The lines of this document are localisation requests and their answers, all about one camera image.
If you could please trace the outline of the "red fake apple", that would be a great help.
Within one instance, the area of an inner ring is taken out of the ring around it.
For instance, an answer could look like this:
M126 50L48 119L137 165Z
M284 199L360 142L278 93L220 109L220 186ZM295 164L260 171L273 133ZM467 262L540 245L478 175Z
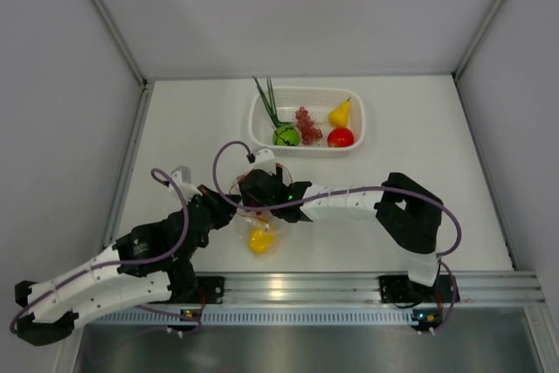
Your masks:
M349 128L334 128L327 138L330 148L347 148L355 143L355 136Z

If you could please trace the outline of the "clear zip bag orange seal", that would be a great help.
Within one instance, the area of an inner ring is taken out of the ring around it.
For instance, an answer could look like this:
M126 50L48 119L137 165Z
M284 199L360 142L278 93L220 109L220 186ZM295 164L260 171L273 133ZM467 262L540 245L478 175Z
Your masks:
M276 173L274 179L282 183L290 183L293 181L291 172L281 163L276 163ZM241 195L238 183L231 185L229 194ZM248 206L267 206L274 204L283 204L286 201L286 195L283 197L272 198L270 204L244 204ZM246 244L248 250L256 257L264 257L274 254L279 247L280 238L284 236L287 228L281 227L284 222L274 216L270 211L243 211L237 209L236 216L233 219L239 240Z

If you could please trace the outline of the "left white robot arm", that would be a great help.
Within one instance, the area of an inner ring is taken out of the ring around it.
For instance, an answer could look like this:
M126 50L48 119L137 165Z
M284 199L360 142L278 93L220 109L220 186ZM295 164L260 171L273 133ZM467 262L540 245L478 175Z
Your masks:
M240 200L239 195L221 197L201 185L186 208L136 226L69 273L43 283L17 283L15 301L22 312L11 322L11 333L44 346L130 307L202 301L190 260L209 244L210 231L232 221Z

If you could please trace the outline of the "yellow fake lemon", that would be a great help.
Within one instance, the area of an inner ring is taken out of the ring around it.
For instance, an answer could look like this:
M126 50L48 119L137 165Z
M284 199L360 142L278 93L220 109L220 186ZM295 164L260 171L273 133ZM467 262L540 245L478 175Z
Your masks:
M346 128L349 124L350 99L346 99L328 114L328 124L332 128Z

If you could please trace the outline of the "green fake scallion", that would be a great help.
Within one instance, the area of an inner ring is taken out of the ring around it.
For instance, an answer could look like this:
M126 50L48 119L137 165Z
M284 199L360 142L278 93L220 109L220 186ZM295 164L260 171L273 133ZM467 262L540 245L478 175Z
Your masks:
M257 90L259 92L259 97L262 100L264 108L275 128L280 128L283 126L291 127L293 125L290 121L282 121L278 116L278 110L276 106L275 94L273 89L272 79L270 77L266 78L266 91L260 85L259 80L253 76L252 79L255 82Z

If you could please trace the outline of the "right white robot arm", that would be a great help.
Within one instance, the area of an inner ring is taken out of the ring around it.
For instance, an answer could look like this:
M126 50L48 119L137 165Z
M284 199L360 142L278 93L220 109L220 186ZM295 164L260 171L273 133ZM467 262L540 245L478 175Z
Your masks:
M407 258L411 296L429 300L438 292L436 248L443 201L406 175L390 173L380 190L342 190L309 181L285 184L255 169L239 188L244 205L266 207L288 223L360 220L381 225Z

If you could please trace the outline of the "green fake watermelon ball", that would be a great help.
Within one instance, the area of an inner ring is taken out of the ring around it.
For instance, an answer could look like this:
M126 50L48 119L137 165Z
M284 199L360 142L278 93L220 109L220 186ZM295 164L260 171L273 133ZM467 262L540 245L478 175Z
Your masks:
M282 125L273 133L273 145L297 147L300 144L300 135L293 125Z

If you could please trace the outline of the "purple fake grape bunch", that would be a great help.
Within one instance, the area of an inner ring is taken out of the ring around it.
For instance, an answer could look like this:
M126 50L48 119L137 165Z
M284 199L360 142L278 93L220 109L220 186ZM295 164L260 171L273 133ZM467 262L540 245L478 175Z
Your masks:
M304 107L300 107L296 111L295 118L296 127L300 131L300 138L304 145L311 146L322 139L323 133Z

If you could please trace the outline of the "yellow fake bell pepper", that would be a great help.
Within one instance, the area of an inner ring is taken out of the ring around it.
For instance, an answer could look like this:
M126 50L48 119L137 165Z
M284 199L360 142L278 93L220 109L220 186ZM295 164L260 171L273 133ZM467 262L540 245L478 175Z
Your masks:
M271 232L253 228L250 232L248 247L254 254L262 255L272 250L274 242L275 236Z

